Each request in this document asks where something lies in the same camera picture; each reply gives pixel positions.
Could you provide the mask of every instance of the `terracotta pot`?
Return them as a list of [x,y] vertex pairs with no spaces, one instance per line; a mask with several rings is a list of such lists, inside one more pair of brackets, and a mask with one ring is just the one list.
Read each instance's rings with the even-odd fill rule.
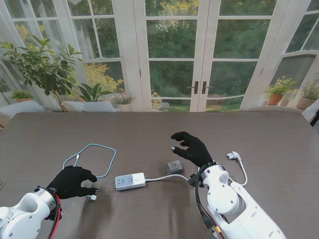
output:
[[289,103],[289,100],[282,99],[281,102],[280,102],[280,106],[287,106],[288,103]]
[[268,105],[276,106],[282,99],[284,95],[270,95]]
[[18,103],[21,103],[21,102],[25,102],[25,101],[33,101],[33,99],[31,99],[31,98],[27,98],[27,99],[16,99],[16,101],[17,101]]
[[118,108],[120,112],[129,112],[130,110],[130,104],[127,105],[118,105]]
[[314,102],[315,102],[315,100],[308,99],[306,97],[300,97],[300,99],[298,100],[298,103],[297,103],[297,108],[300,110],[305,110],[309,106],[311,106]]
[[261,103],[261,106],[266,106],[268,104],[268,100],[264,100],[262,103]]

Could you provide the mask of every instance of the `wooden table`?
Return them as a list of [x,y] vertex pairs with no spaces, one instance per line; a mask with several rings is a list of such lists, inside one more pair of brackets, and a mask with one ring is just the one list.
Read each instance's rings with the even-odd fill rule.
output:
[[[96,183],[96,202],[63,200],[59,239],[208,239],[195,203],[194,188],[182,179],[150,182],[117,192],[118,175],[168,174],[179,159],[170,136],[188,131],[238,182],[244,178],[226,154],[240,153],[248,174],[246,189],[289,239],[318,238],[319,136],[296,113],[22,113],[0,133],[1,206],[13,206],[37,185],[47,186],[63,161],[89,143],[114,147],[116,161]],[[111,151],[90,147],[79,165],[105,173]],[[185,176],[196,167],[185,161]],[[202,201],[206,190],[201,189]],[[47,237],[45,221],[38,238]]]

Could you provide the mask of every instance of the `gray power adapter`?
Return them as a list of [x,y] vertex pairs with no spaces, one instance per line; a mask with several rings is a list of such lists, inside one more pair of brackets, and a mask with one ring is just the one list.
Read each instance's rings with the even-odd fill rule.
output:
[[179,160],[167,164],[171,174],[177,174],[183,171],[183,166]]

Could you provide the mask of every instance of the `white window frame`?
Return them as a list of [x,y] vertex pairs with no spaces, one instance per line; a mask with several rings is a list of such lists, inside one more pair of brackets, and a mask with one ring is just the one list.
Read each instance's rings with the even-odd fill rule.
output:
[[[132,94],[135,98],[134,102],[131,104],[131,110],[133,111],[143,111],[143,98],[142,98],[142,88],[140,82],[140,71],[139,71],[139,61],[138,61],[138,49],[136,41],[136,31],[135,31],[135,18],[134,18],[134,9],[133,9],[133,0],[112,0],[113,5],[113,15],[94,15],[92,10],[91,0],[88,0],[90,7],[90,16],[71,16],[67,0],[53,0],[55,7],[55,12],[57,17],[41,17],[36,18],[33,11],[30,0],[27,0],[27,3],[30,7],[32,18],[20,18],[12,19],[4,0],[0,0],[0,16],[1,19],[4,19],[7,23],[7,28],[11,33],[11,38],[7,42],[12,42],[16,46],[25,47],[14,22],[18,21],[33,21],[36,25],[38,34],[43,38],[41,30],[38,26],[38,21],[40,20],[57,20],[63,35],[64,42],[66,45],[70,44],[75,48],[76,51],[80,51],[79,44],[77,42],[75,29],[73,25],[73,19],[92,19],[94,32],[96,36],[96,41],[99,50],[99,58],[95,59],[86,59],[84,62],[77,62],[75,66],[75,75],[74,77],[79,83],[88,84],[88,80],[85,74],[84,65],[85,63],[103,63],[103,62],[120,62],[123,72],[123,80],[126,88],[127,94]],[[114,18],[116,26],[116,34],[119,45],[120,57],[116,58],[105,58],[102,57],[101,48],[99,44],[99,38],[97,35],[97,29],[94,19],[96,18]],[[53,98],[41,95],[39,93],[41,100],[46,104],[48,108],[57,108],[55,102],[52,103]]]
[[[287,6],[287,10],[280,26],[280,31],[278,32],[276,41],[272,47],[272,50],[269,54],[269,57],[265,63],[263,71],[261,72],[260,76],[255,79],[255,81],[251,81],[249,84],[249,92],[248,89],[245,94],[245,98],[241,105],[241,110],[248,110],[251,108],[255,108],[261,105],[263,101],[263,96],[265,90],[270,85],[281,60],[287,56],[295,56],[295,55],[303,55],[303,54],[315,54],[318,55],[319,51],[315,50],[301,50],[292,53],[286,53],[286,50],[295,35],[296,30],[298,29],[304,15],[306,14],[315,14],[319,13],[319,11],[309,11],[307,12],[308,6],[311,0],[289,0],[289,4]],[[295,105],[301,96],[301,89],[302,87],[309,81],[311,81],[316,74],[316,70],[319,67],[318,64],[318,56],[314,60],[310,70],[308,71],[294,101],[293,105]]]
[[[249,102],[250,100],[253,100],[250,97],[250,95],[255,91],[253,85],[258,83],[259,76],[266,64],[269,53],[272,49],[272,46],[276,40],[277,34],[280,30],[281,22],[283,21],[283,18],[285,16],[288,3],[289,3],[289,0],[277,0],[272,15],[223,16],[223,15],[219,15],[221,0],[211,0],[210,7],[209,7],[209,19],[208,19],[207,34],[206,34],[206,47],[205,47],[205,54],[204,54],[204,63],[203,63],[203,71],[202,71],[202,77],[201,77],[200,92],[202,92],[204,82],[206,82],[206,86],[209,86],[213,62],[257,62],[257,65],[245,94],[230,96],[230,97],[212,98],[207,96],[208,90],[206,89],[205,94],[202,94],[202,93],[200,94],[200,98],[198,102],[199,112],[205,112],[206,103],[207,101],[211,101],[211,100],[225,100],[225,99],[243,97],[243,101],[240,106],[241,110],[245,109],[247,102]],[[213,58],[218,20],[220,19],[223,19],[223,20],[225,19],[233,19],[233,20],[270,19],[267,35],[265,37],[263,47],[258,59]]]
[[[198,15],[196,16],[146,16],[145,0],[133,0],[136,18],[139,61],[141,69],[141,84],[143,92],[144,110],[152,111],[152,100],[190,100],[190,112],[196,112],[199,99],[199,85],[202,71],[203,54],[205,48],[208,8],[210,0],[199,0]],[[194,58],[150,58],[148,52],[147,20],[197,20],[195,55]],[[197,94],[191,89],[191,97],[151,97],[150,61],[185,61],[194,62],[191,86],[198,82]]]

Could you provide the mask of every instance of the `power strip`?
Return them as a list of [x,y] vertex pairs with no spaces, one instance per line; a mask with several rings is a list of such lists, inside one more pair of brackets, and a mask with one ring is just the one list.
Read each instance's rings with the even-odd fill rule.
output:
[[145,184],[144,173],[134,173],[116,177],[114,187],[118,191],[123,191],[132,188],[142,188]]

